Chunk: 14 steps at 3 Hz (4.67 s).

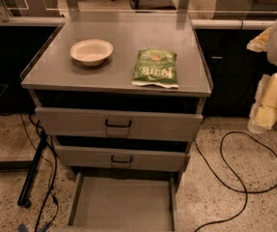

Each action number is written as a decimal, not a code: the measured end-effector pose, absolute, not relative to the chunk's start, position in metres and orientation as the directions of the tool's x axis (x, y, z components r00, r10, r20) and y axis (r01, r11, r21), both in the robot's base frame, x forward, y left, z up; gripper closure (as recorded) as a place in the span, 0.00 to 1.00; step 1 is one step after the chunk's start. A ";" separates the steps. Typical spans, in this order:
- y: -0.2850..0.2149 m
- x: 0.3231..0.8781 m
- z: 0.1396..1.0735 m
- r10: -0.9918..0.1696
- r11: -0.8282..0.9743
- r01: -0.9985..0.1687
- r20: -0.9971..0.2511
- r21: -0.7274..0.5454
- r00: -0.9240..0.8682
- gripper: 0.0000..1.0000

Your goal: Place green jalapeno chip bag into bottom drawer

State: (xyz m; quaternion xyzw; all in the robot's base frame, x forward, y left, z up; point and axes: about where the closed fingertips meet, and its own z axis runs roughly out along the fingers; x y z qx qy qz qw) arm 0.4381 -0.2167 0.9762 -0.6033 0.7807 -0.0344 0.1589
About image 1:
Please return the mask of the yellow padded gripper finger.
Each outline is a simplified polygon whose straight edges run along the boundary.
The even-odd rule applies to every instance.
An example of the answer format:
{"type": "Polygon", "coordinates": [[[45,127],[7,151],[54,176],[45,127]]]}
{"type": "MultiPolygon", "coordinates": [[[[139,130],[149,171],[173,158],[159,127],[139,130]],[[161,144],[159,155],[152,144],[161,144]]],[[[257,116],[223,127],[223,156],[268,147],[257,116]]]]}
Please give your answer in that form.
{"type": "Polygon", "coordinates": [[[277,72],[264,74],[259,82],[252,105],[247,129],[252,133],[265,133],[277,122],[277,72]]]}
{"type": "Polygon", "coordinates": [[[246,48],[253,52],[267,52],[271,27],[268,27],[259,36],[251,40],[246,48]]]}

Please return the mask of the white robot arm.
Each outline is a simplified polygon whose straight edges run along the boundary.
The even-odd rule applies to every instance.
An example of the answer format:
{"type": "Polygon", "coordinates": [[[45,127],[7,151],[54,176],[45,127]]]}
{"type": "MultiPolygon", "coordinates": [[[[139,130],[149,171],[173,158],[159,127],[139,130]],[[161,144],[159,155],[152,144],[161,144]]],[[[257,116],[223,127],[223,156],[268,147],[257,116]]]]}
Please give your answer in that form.
{"type": "MultiPolygon", "coordinates": [[[[266,52],[269,63],[277,67],[277,19],[273,25],[247,45],[254,52],[266,52]]],[[[277,72],[264,74],[258,84],[247,129],[253,133],[265,133],[277,122],[277,72]]]]}

